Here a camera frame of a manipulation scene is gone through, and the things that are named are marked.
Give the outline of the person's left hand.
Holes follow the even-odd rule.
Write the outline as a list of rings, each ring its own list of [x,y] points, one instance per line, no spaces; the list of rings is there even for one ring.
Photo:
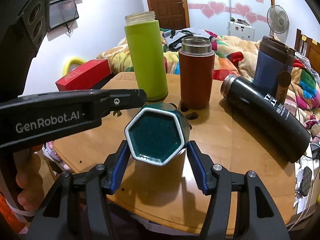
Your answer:
[[[36,154],[42,149],[42,145],[29,149],[29,159],[17,170],[16,183],[22,189],[17,196],[20,205],[25,211],[36,211],[43,199],[43,179],[39,173],[41,160]]]

